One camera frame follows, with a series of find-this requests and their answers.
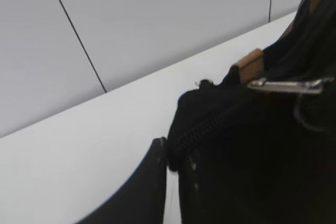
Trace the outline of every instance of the white table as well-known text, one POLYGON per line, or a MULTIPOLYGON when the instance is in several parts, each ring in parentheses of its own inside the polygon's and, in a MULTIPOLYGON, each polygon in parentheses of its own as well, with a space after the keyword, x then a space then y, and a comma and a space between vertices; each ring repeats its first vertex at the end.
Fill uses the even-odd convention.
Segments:
MULTIPOLYGON (((0 139, 0 223, 74 223, 132 174, 167 136, 177 100, 195 82, 277 40, 290 14, 0 139)), ((164 223, 180 223, 177 176, 168 173, 164 223)))

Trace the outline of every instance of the metal zipper pull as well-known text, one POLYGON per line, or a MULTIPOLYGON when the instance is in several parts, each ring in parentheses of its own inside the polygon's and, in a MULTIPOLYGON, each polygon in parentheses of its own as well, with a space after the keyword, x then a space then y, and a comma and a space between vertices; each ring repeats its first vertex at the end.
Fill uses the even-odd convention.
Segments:
POLYGON ((320 94, 323 91, 323 85, 333 80, 333 77, 314 81, 267 81, 266 78, 261 78, 249 82, 247 88, 263 92, 320 94))

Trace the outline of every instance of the black fabric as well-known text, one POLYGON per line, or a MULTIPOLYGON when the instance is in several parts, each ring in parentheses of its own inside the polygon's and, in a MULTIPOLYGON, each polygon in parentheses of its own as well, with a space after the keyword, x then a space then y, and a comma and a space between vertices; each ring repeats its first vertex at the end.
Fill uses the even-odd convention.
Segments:
POLYGON ((286 80, 304 74, 321 44, 330 37, 334 27, 336 0, 324 0, 311 17, 303 35, 290 51, 267 74, 268 80, 286 80))
MULTIPOLYGON (((310 4, 310 0, 302 0, 294 18, 291 32, 264 49, 264 69, 266 72, 268 72, 269 69, 273 66, 282 64, 281 61, 285 55, 297 44, 298 40, 301 39, 303 33, 307 29, 308 24, 315 21, 314 19, 311 20, 310 17, 310 4)), ((315 10, 315 13, 317 12, 315 16, 321 15, 320 13, 322 8, 323 7, 321 7, 320 4, 317 10, 315 10)))
POLYGON ((125 184, 80 224, 161 224, 166 195, 166 139, 154 139, 125 184))
POLYGON ((310 19, 310 1, 302 0, 295 16, 292 31, 264 49, 264 70, 277 66, 281 58, 297 43, 310 19))
POLYGON ((228 89, 230 87, 234 87, 240 84, 239 77, 239 67, 237 65, 233 65, 229 69, 229 73, 225 76, 225 78, 221 81, 219 85, 214 85, 209 80, 200 81, 199 88, 204 89, 228 89))
MULTIPOLYGON (((267 80, 336 78, 335 7, 323 0, 294 43, 277 44, 267 80)), ((182 223, 336 223, 336 81, 312 96, 226 80, 178 102, 168 158, 182 223)))

